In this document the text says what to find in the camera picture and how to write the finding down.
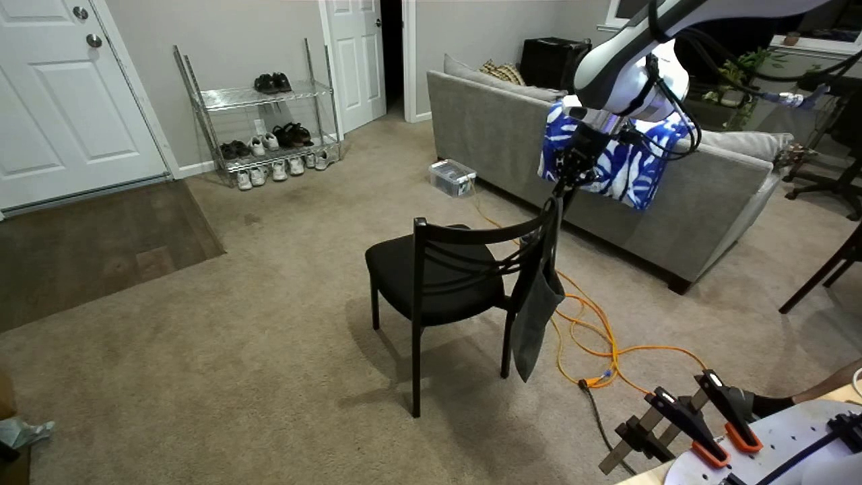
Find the metal shelving rack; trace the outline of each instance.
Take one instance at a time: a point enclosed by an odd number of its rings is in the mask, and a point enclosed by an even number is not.
[[[284,161],[291,157],[306,159],[306,157],[325,153],[329,161],[337,161],[341,157],[337,133],[323,133],[321,100],[330,102],[330,116],[334,116],[334,94],[325,85],[315,82],[306,40],[305,40],[305,54],[306,54],[309,82],[291,82],[291,91],[279,91],[279,94],[260,94],[260,91],[253,91],[251,86],[247,89],[198,89],[191,59],[177,47],[173,48],[173,54],[179,67],[187,100],[193,105],[197,122],[203,136],[203,144],[208,144],[208,149],[214,159],[214,167],[225,184],[234,184],[234,176],[243,170],[269,167],[271,161]],[[300,100],[311,102],[311,124],[315,124],[311,145],[269,149],[267,153],[251,153],[251,157],[234,157],[234,159],[225,159],[220,153],[222,141],[218,136],[214,116],[240,113],[240,112],[257,112],[257,108],[276,112],[276,108],[288,108]]]

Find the white door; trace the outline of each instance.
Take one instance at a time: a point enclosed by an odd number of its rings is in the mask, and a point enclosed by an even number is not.
[[[384,113],[380,0],[325,0],[341,129]]]
[[[0,210],[160,174],[88,0],[0,0]]]

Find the small white box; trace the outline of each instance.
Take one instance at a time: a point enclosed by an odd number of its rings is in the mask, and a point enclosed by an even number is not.
[[[455,159],[441,159],[431,166],[431,184],[449,197],[469,197],[477,184],[477,170],[458,166]]]

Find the blue and white pillow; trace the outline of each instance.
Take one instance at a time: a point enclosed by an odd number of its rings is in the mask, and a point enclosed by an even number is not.
[[[552,105],[539,157],[539,178],[556,184],[562,170],[560,153],[566,153],[575,124],[578,120],[573,120],[562,102]],[[634,144],[606,144],[590,180],[582,188],[618,199],[633,210],[645,210],[657,194],[676,144],[688,133],[688,126],[680,124],[678,116],[671,116],[659,124],[633,122],[633,129],[640,133]]]

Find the floor mat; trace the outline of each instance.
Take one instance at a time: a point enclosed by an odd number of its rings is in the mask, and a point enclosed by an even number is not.
[[[185,184],[0,223],[0,331],[222,253]]]

